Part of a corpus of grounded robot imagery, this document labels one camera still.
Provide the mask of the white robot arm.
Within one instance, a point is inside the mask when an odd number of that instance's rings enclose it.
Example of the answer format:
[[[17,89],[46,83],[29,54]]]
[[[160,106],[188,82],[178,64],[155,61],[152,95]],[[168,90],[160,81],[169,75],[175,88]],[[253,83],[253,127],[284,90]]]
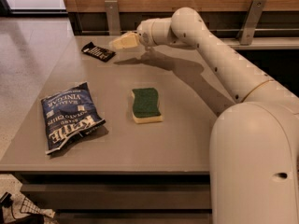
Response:
[[[213,224],[299,224],[299,98],[210,33],[192,8],[142,21],[110,45],[139,44],[196,49],[235,101],[210,137]]]

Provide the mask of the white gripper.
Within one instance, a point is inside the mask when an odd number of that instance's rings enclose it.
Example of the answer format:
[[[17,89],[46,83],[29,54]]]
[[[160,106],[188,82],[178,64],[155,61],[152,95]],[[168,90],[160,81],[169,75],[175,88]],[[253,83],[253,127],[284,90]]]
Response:
[[[152,35],[154,19],[142,21],[137,27],[137,33],[127,32],[112,41],[109,45],[112,49],[130,49],[139,45],[139,41],[145,47],[154,47],[155,42]]]

